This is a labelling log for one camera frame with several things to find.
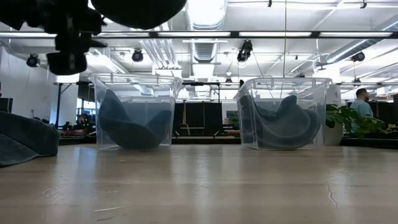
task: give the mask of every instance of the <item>computer monitor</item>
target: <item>computer monitor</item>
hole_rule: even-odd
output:
[[[0,98],[0,111],[11,113],[13,100],[12,98]]]

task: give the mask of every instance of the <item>clear plastic bin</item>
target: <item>clear plastic bin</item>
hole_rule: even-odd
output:
[[[234,97],[241,142],[255,149],[320,147],[329,78],[255,78]]]
[[[182,79],[159,75],[92,73],[100,149],[171,145],[175,99]]]

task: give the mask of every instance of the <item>man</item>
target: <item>man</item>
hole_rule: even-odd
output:
[[[369,101],[369,93],[364,88],[356,91],[356,100],[351,104],[350,108],[354,109],[360,117],[373,117],[371,106],[367,103]]]

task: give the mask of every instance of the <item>table surface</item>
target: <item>table surface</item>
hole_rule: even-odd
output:
[[[62,146],[0,169],[0,223],[397,223],[398,151]]]

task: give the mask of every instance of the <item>container rim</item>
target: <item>container rim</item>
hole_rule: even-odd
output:
[[[180,77],[171,77],[166,75],[143,75],[143,74],[133,74],[133,73],[114,73],[114,72],[91,72],[88,75],[88,78],[101,78],[101,77],[110,77],[114,75],[118,78],[151,78],[151,79],[163,79],[170,81],[181,81]]]
[[[251,85],[254,82],[266,82],[266,81],[274,81],[274,82],[324,82],[324,83],[333,83],[333,80],[331,78],[252,78],[246,82],[239,88],[238,92],[234,96],[234,100],[237,101],[239,99],[239,96],[241,93],[246,89],[249,85]]]

